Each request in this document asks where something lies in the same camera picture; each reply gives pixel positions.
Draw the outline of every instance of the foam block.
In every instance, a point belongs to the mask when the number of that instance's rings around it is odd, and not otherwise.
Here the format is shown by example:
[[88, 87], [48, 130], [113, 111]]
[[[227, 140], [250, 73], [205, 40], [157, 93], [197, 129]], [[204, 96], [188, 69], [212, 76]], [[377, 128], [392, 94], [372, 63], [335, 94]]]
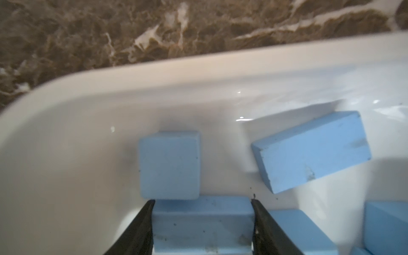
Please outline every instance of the foam block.
[[301, 210], [269, 211], [304, 255], [338, 255], [337, 246]]
[[353, 247], [353, 249], [350, 252], [350, 255], [372, 255], [372, 254], [366, 249]]
[[360, 114], [334, 112], [252, 143], [266, 186], [279, 193], [371, 159]]
[[408, 203], [367, 202], [364, 245], [374, 255], [408, 254]]
[[139, 141], [140, 190], [146, 199], [197, 199], [200, 134], [158, 132]]
[[157, 200], [152, 214], [155, 252], [250, 253], [254, 217], [247, 197]]

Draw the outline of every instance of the blue foam block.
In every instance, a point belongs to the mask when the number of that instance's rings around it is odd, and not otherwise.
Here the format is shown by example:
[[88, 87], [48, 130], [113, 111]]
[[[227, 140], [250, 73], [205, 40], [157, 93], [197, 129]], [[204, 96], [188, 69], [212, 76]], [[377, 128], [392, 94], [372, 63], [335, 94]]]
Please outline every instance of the blue foam block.
[[247, 197], [157, 200], [152, 214], [155, 252], [250, 253], [254, 216]]
[[294, 188], [371, 159], [360, 114], [334, 112], [252, 143], [273, 192]]
[[353, 249], [350, 252], [350, 255], [372, 255], [372, 254], [366, 249], [353, 247]]
[[408, 203], [367, 202], [364, 245], [374, 255], [408, 254]]
[[146, 199], [198, 198], [200, 169], [198, 132], [158, 132], [139, 141], [140, 190]]
[[337, 246], [301, 210], [269, 211], [304, 255], [338, 255]]

